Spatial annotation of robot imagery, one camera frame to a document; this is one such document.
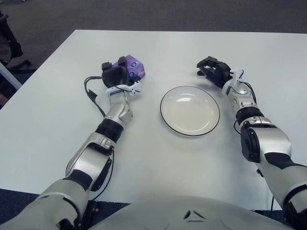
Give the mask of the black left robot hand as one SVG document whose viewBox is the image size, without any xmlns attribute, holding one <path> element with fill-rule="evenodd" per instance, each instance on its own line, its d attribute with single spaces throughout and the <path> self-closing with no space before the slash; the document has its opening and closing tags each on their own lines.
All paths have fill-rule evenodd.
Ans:
<svg viewBox="0 0 307 230">
<path fill-rule="evenodd" d="M 141 74 L 137 69 L 138 61 L 131 55 L 122 56 L 114 64 L 102 63 L 102 81 L 105 86 L 111 88 L 118 85 L 131 86 L 141 80 Z"/>
</svg>

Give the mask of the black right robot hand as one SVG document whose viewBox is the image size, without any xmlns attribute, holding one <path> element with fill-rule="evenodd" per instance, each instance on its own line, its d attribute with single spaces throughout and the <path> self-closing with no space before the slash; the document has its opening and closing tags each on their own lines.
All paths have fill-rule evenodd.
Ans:
<svg viewBox="0 0 307 230">
<path fill-rule="evenodd" d="M 201 60 L 196 67 L 199 69 L 197 72 L 198 76 L 204 76 L 220 89 L 224 87 L 227 81 L 232 79 L 230 67 L 211 56 Z"/>
</svg>

